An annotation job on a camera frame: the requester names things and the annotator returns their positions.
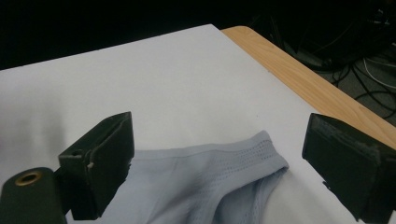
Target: white table surface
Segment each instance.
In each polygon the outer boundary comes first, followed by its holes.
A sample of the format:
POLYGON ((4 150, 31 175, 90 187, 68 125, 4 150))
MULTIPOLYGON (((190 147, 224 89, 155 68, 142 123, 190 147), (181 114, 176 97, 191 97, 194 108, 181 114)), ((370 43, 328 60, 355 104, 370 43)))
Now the white table surface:
MULTIPOLYGON (((135 149, 231 143, 265 130, 290 169, 264 223, 356 223, 302 159, 317 111, 212 25, 0 71, 0 96, 0 185, 26 169, 56 170, 57 156, 100 120, 131 111, 135 149)), ((113 209, 117 195, 93 223, 109 223, 113 209)))

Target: dark background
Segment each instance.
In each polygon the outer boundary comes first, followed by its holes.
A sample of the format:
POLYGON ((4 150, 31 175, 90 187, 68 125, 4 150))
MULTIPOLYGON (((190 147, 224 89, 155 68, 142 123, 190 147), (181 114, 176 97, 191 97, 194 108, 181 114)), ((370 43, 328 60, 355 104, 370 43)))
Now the dark background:
POLYGON ((315 52, 327 63, 348 63, 393 42, 394 24, 386 31, 368 27, 368 19, 379 8, 391 11, 394 4, 383 0, 2 0, 0 69, 208 23, 219 29, 246 25, 274 43, 287 41, 294 50, 315 52))

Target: screw hole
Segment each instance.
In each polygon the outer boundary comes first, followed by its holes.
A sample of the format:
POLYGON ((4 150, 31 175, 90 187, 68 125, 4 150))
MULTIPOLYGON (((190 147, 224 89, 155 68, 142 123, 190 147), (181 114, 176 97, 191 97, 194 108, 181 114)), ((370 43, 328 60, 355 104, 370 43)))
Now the screw hole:
POLYGON ((81 156, 82 151, 81 150, 75 150, 72 152, 72 156, 81 156))
POLYGON ((15 181, 15 184, 17 186, 26 186, 35 183, 40 178, 41 178, 41 173, 38 171, 33 171, 20 176, 15 181))

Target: folded cloth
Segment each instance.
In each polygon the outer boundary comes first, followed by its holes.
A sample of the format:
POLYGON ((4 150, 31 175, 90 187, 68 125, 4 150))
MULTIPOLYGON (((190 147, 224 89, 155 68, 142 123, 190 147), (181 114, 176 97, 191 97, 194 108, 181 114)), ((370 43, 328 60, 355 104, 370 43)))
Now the folded cloth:
MULTIPOLYGON (((267 198, 288 168, 265 131, 232 144, 137 150, 109 221, 261 223, 267 198)), ((110 217, 105 212, 103 218, 110 217)))

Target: table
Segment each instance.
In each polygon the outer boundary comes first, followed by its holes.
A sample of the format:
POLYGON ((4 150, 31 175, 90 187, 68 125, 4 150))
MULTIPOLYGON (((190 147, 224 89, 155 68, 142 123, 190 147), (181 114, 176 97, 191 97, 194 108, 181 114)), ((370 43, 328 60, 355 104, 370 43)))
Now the table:
MULTIPOLYGON (((347 96, 246 27, 221 32, 205 25, 0 71, 0 95, 0 184, 29 168, 57 169, 63 150, 124 111, 132 112, 139 150, 231 143, 265 130, 290 164, 265 223, 356 223, 302 159, 311 113, 346 114, 386 139, 395 134, 363 106, 344 105, 347 96)), ((121 209, 128 223, 117 195, 102 218, 86 223, 111 223, 121 209)))

